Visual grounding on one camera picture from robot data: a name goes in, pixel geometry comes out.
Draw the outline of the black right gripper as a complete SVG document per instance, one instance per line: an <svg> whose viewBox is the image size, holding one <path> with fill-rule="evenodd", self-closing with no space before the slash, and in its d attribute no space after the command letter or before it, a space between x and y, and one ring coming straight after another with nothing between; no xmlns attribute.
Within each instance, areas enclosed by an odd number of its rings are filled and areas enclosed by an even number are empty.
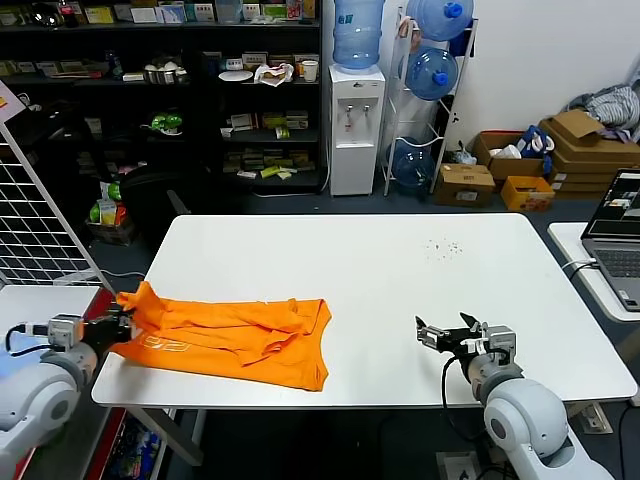
<svg viewBox="0 0 640 480"><path fill-rule="evenodd" d="M460 313L460 317L465 328L441 330L427 325L419 316L415 316L418 342L425 347L435 348L439 353L449 352L454 356L477 354L477 342L487 338L487 325L464 312Z"/></svg>

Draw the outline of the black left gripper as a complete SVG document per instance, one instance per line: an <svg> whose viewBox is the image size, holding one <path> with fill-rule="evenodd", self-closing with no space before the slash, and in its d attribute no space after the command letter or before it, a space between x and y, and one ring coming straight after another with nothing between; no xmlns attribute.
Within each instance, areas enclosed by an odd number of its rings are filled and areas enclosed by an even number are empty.
<svg viewBox="0 0 640 480"><path fill-rule="evenodd" d="M108 316L89 321L84 326L82 342L97 357L103 357L114 345L129 342L136 331L133 319L135 310L109 309Z"/></svg>

